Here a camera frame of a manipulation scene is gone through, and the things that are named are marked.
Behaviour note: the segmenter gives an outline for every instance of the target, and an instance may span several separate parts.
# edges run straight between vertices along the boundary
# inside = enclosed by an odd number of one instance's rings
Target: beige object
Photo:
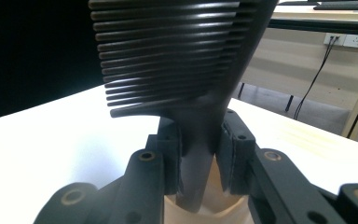
[[[202,207],[197,214],[176,206],[174,196],[165,197],[165,224],[253,224],[248,208],[248,198],[224,193],[220,184],[220,174],[213,160]]]

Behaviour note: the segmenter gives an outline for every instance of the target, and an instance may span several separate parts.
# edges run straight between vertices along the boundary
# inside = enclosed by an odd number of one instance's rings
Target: comb teeth
[[[91,0],[108,105],[206,94],[226,78],[258,2]]]

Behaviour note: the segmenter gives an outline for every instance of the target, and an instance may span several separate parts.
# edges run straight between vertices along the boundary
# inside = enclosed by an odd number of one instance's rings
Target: desk
[[[358,34],[358,11],[277,6],[268,27],[241,81],[302,97],[322,63],[325,32]],[[354,138],[358,49],[334,47],[308,99],[350,110],[342,135]]]
[[[104,186],[124,173],[158,118],[111,119],[104,88],[0,118],[0,223],[32,223],[59,188]],[[286,153],[315,185],[337,193],[358,182],[358,143],[232,100],[261,147]]]

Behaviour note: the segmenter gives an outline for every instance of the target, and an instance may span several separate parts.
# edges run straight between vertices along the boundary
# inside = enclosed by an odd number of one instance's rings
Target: white table
[[[358,182],[358,143],[237,100],[229,108],[258,145],[285,152],[312,183],[337,193]],[[0,223],[32,223],[69,183],[118,178],[157,127],[156,117],[111,119],[103,87],[0,118]]]

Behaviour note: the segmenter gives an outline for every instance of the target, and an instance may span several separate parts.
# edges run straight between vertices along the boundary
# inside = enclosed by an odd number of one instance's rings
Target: floor
[[[233,98],[238,99],[240,88],[241,84],[239,84],[234,91],[232,95]],[[293,118],[301,99],[294,97],[289,110],[286,112],[285,108],[289,98],[290,95],[248,84],[244,85],[241,94],[241,100],[248,104],[262,107],[288,118]],[[340,135],[349,114],[350,111],[346,109],[305,100],[297,120],[330,133]]]

